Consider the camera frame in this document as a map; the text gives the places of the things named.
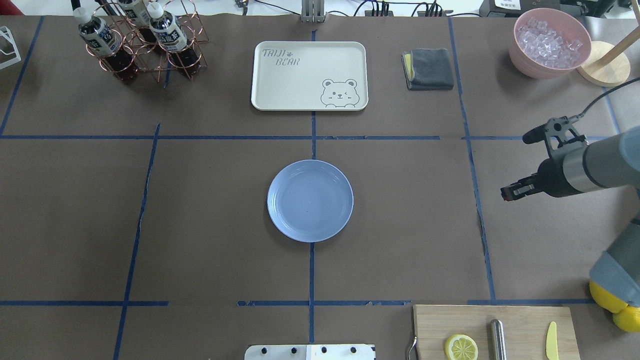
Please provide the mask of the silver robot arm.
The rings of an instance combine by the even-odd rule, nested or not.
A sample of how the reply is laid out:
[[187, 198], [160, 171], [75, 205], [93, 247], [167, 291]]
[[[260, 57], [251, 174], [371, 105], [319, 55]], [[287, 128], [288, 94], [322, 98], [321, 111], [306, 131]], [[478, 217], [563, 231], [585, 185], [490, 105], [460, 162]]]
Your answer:
[[[537, 193], [553, 198], [624, 186], [639, 187], [639, 128], [587, 143], [576, 136], [547, 150], [535, 173], [501, 188], [503, 200], [516, 201]], [[590, 269], [590, 280], [624, 304], [638, 307], [639, 216], [635, 215]]]

